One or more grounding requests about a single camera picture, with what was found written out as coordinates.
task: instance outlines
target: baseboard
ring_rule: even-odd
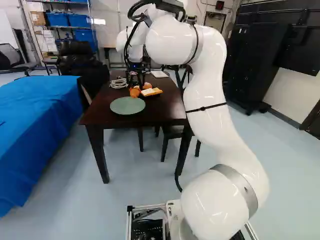
[[[296,129],[299,129],[300,127],[300,123],[298,123],[297,121],[291,119],[290,117],[282,114],[281,112],[278,112],[277,110],[274,110],[273,108],[269,109],[269,113],[271,113],[272,115],[276,116],[278,119],[281,119],[283,121],[285,121],[287,124],[290,124],[291,126],[293,126]]]

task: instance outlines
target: white cable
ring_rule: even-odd
[[[127,84],[127,79],[125,78],[111,80],[109,85],[109,88],[113,88],[113,89],[123,89],[126,87],[128,87],[128,84]]]

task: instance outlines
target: table top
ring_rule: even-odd
[[[124,77],[125,72],[113,70],[110,79],[117,76]],[[102,125],[105,129],[136,128],[153,126],[187,125],[188,120],[180,91],[170,77],[155,78],[152,74],[146,74],[145,81],[154,88],[163,91],[160,95],[143,97],[145,108],[134,115],[118,115],[110,110],[110,103],[121,97],[130,96],[128,88],[113,89],[105,84],[90,107],[80,120],[80,125]]]

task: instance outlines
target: door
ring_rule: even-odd
[[[222,33],[226,21],[226,15],[218,12],[207,11],[205,13],[204,25],[212,27]]]

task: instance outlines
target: blue bin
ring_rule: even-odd
[[[93,31],[89,30],[89,29],[76,29],[74,31],[74,38],[77,41],[89,42],[92,51],[96,52],[96,50],[97,50],[96,48],[97,47],[95,46],[94,36],[93,36]]]
[[[63,12],[51,13],[48,12],[47,14],[50,26],[69,26],[67,14]]]
[[[68,14],[71,27],[90,28],[90,18],[87,15]]]

